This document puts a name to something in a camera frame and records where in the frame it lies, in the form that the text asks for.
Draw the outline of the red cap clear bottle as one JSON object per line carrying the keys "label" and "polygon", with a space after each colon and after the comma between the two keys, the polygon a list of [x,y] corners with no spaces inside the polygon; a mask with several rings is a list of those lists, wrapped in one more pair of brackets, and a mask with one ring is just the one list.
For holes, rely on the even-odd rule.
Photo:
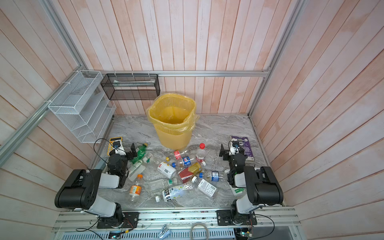
{"label": "red cap clear bottle", "polygon": [[207,155],[206,145],[204,143],[201,143],[196,153],[196,160],[200,163],[204,162],[206,159],[206,155]]}

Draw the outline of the small blue label bottle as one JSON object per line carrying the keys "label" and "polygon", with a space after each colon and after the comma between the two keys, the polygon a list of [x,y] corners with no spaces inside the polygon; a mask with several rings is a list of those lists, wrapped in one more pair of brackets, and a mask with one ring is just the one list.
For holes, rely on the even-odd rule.
{"label": "small blue label bottle", "polygon": [[198,176],[207,182],[220,182],[224,180],[224,171],[206,170],[199,173]]}

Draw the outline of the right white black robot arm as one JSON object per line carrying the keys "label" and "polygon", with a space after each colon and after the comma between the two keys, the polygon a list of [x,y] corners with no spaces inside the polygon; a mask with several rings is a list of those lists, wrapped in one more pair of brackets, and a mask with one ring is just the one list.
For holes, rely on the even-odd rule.
{"label": "right white black robot arm", "polygon": [[247,166],[245,150],[232,141],[226,150],[221,145],[219,156],[229,163],[225,179],[233,188],[243,188],[246,195],[233,201],[229,210],[217,211],[218,225],[256,224],[256,209],[283,203],[283,191],[271,167]]}

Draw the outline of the white label square bottle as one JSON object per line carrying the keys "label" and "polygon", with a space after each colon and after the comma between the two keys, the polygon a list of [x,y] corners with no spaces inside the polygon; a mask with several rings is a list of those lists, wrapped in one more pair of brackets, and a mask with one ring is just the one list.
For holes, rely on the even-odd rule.
{"label": "white label square bottle", "polygon": [[198,189],[198,191],[202,192],[207,197],[215,198],[218,193],[218,189],[214,185],[210,184],[202,178],[194,176],[192,178],[192,183],[194,184],[194,187]]}

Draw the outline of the black white label bottle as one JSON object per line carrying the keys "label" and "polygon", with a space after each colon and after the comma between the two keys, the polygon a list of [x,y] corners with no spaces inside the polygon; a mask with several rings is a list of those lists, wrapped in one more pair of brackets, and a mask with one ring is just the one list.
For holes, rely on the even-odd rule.
{"label": "black white label bottle", "polygon": [[178,198],[183,197],[188,192],[190,192],[193,188],[194,188],[193,184],[182,184],[182,185],[174,186],[174,187],[163,190],[161,195],[158,195],[155,197],[155,200],[157,203],[161,201],[171,202]]}

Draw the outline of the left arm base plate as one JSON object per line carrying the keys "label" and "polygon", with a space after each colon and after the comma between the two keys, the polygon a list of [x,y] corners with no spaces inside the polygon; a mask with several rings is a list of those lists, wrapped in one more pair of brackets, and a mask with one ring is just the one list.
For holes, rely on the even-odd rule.
{"label": "left arm base plate", "polygon": [[138,225],[139,212],[122,212],[110,218],[100,218],[97,229],[134,229]]}

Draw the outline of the green plastic bottle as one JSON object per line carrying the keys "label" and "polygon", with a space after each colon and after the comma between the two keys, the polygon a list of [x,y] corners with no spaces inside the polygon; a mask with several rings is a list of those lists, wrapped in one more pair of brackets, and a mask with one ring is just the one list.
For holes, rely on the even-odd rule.
{"label": "green plastic bottle", "polygon": [[132,160],[133,164],[143,159],[143,157],[146,154],[147,147],[148,147],[148,143],[144,143],[140,145],[138,148],[136,148],[137,156],[134,157],[134,159]]}

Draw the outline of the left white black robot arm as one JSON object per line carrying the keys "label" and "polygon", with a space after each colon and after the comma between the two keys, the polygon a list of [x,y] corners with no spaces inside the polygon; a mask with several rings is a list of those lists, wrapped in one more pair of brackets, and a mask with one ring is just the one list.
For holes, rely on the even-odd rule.
{"label": "left white black robot arm", "polygon": [[128,176],[128,162],[138,154],[134,144],[131,150],[125,152],[122,147],[117,148],[116,143],[111,146],[115,149],[111,153],[107,167],[108,172],[101,169],[73,170],[65,183],[57,192],[55,206],[61,209],[80,209],[98,217],[97,228],[131,228],[128,214],[123,213],[119,203],[111,202],[98,195],[99,189],[121,189]]}

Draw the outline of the orange label bottle orange cap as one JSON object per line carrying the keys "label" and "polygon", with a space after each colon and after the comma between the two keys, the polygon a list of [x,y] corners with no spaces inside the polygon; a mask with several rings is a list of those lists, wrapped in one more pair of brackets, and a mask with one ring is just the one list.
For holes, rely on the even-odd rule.
{"label": "orange label bottle orange cap", "polygon": [[133,183],[129,191],[130,202],[137,202],[140,199],[141,193],[143,191],[143,187],[144,187],[143,175],[138,174],[135,182]]}

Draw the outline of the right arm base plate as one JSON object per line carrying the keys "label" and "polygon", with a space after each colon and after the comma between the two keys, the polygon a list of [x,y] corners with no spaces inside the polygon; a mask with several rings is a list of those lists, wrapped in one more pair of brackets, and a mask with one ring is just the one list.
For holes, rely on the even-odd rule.
{"label": "right arm base plate", "polygon": [[216,214],[219,226],[257,225],[255,214],[239,214],[234,210],[217,210]]}

